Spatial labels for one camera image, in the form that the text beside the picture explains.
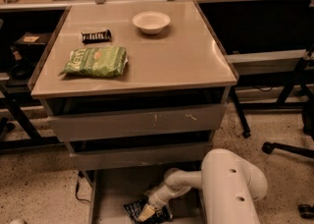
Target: black packet in drawer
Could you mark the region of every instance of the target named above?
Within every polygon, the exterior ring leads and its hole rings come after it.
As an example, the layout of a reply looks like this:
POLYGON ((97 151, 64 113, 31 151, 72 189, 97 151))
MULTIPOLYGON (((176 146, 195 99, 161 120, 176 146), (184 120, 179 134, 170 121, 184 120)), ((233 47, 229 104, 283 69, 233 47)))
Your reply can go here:
POLYGON ((107 29, 99 32, 88 32, 81 34, 81 41, 84 44, 111 41, 111 32, 107 29))

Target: green snack bag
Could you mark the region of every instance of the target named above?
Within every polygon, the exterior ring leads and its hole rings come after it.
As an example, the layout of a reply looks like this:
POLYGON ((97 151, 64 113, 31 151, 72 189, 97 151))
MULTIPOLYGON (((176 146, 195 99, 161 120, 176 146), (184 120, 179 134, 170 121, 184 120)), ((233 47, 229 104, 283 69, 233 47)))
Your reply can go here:
POLYGON ((105 46, 77 49, 61 74, 111 78, 120 76, 127 63, 124 47, 105 46))

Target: bowl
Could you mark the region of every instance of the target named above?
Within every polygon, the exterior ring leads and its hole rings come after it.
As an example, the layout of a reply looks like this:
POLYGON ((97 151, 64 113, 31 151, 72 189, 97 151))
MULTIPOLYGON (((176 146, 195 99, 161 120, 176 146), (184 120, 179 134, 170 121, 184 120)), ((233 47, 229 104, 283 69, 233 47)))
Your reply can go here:
POLYGON ((157 34, 170 23, 170 18, 160 12, 142 12, 135 15, 132 22, 143 33, 157 34))

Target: terrazzo floor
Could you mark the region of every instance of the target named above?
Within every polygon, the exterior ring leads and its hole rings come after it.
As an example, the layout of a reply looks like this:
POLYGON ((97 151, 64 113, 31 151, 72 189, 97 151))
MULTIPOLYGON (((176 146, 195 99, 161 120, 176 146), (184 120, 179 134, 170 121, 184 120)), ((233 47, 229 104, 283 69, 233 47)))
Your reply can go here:
MULTIPOLYGON (((42 133, 53 134, 40 108, 33 108, 33 124, 42 133)), ((264 141, 277 141, 313 148, 312 138, 302 132, 299 111, 246 112, 252 136, 245 139, 236 109, 229 103, 221 128, 213 139, 214 148, 226 148, 257 165, 266 175, 269 190, 256 202, 263 224, 310 223, 299 217, 300 203, 314 204, 312 159, 275 150, 261 151, 264 141)), ((2 140, 17 138, 19 127, 2 140)), ((27 224, 86 224, 89 203, 78 201, 75 188, 78 171, 63 145, 36 147, 0 154, 0 224, 23 218, 27 224)), ((78 196, 89 199, 91 189, 79 179, 78 196)))

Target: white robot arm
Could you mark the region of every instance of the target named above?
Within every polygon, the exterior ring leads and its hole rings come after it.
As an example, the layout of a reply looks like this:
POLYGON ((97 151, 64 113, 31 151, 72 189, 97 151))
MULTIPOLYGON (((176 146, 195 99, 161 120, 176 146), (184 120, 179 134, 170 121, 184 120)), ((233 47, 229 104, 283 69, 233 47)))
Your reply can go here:
POLYGON ((168 170, 164 182, 150 193, 138 220, 145 221, 191 188, 203 192, 208 224, 260 223, 253 201, 266 195, 267 180, 259 168, 225 149, 208 152, 201 171, 168 170))

